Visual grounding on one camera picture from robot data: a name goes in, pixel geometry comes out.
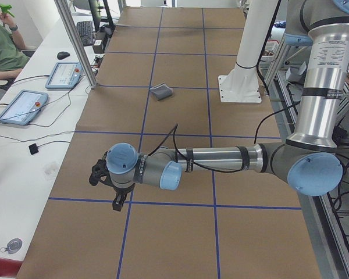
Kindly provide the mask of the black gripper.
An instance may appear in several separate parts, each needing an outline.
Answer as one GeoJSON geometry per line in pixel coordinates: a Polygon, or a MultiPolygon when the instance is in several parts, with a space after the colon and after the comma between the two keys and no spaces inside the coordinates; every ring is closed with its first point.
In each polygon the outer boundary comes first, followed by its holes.
{"type": "Polygon", "coordinates": [[[116,192],[116,196],[112,202],[112,209],[115,211],[121,211],[123,209],[127,195],[133,191],[134,185],[132,184],[127,188],[119,188],[117,186],[113,186],[113,189],[116,192]]]}

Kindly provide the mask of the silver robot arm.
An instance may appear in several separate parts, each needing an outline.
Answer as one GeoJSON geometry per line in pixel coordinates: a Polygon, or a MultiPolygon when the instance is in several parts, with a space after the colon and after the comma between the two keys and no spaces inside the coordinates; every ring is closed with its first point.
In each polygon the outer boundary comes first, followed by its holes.
{"type": "Polygon", "coordinates": [[[111,142],[149,153],[277,141],[279,101],[220,100],[244,26],[239,8],[124,8],[101,76],[111,142]]]}

